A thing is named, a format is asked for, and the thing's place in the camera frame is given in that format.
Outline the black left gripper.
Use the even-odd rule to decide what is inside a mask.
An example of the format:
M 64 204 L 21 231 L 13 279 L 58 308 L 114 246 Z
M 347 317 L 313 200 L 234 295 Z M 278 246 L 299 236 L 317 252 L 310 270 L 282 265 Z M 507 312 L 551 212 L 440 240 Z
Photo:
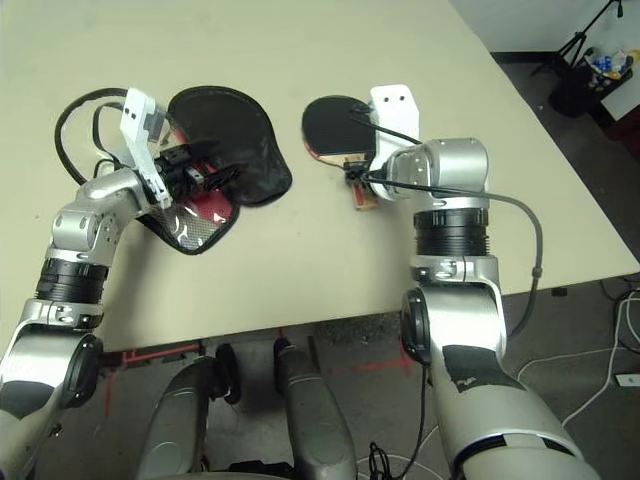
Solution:
M 234 181 L 242 171 L 240 165 L 208 173 L 207 155 L 220 153 L 220 143 L 216 140 L 196 140 L 162 150 L 154 162 L 172 200 L 186 201 L 205 190 L 219 190 Z

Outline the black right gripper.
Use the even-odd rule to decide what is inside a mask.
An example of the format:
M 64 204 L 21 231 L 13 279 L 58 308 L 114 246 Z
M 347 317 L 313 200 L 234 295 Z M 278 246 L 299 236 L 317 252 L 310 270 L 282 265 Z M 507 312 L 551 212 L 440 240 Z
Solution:
M 347 185 L 361 185 L 362 178 L 369 170 L 370 161 L 363 155 L 345 156 L 343 161 L 344 179 Z

